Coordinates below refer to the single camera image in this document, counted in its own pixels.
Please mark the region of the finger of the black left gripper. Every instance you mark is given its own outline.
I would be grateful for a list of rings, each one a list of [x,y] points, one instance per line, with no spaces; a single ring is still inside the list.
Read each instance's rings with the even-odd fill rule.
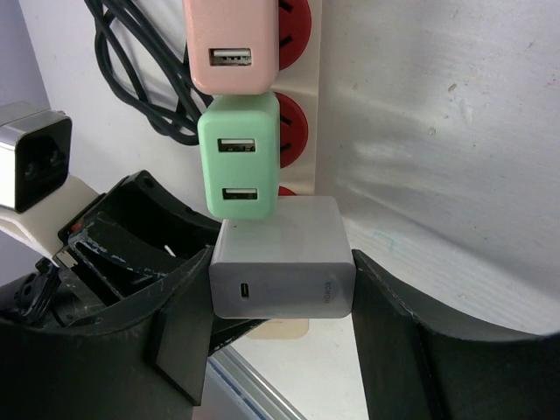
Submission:
[[[266,319],[214,318],[208,355],[211,356],[227,347],[265,322]]]

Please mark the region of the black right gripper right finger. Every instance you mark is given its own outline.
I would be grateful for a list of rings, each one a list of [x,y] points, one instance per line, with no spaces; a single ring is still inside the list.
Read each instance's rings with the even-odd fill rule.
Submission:
[[[353,251],[353,329],[371,419],[557,419],[559,335],[491,324]]]

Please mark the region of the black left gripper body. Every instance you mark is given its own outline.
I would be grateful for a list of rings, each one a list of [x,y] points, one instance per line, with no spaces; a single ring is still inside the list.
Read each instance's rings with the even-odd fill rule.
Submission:
[[[1,288],[1,316],[69,326],[164,279],[216,243],[221,224],[147,171],[98,194],[70,176],[29,209],[1,212],[1,230],[38,252],[34,270]]]

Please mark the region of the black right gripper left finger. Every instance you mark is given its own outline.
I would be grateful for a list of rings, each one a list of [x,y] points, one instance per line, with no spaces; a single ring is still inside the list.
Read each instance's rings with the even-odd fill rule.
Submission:
[[[66,328],[1,324],[4,419],[188,419],[202,400],[214,312],[210,249]]]

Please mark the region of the white charger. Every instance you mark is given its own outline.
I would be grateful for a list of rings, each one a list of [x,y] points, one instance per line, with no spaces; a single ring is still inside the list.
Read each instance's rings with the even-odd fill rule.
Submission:
[[[341,319],[356,267],[337,201],[281,197],[268,219],[224,220],[209,280],[222,319]]]

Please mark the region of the green plug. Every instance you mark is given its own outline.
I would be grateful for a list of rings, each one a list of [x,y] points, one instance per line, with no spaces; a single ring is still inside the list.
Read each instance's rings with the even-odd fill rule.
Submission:
[[[221,219],[271,216],[280,173],[275,94],[215,97],[198,121],[198,137],[210,214]]]

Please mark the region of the beige power strip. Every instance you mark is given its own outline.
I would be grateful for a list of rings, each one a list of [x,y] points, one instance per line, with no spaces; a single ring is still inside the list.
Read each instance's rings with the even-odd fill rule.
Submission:
[[[315,193],[322,11],[321,1],[278,3],[281,196]]]

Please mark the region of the pink charger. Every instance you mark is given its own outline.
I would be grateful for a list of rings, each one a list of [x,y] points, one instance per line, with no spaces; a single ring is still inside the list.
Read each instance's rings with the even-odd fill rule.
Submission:
[[[207,95],[259,95],[279,71],[278,2],[183,2],[192,81]]]

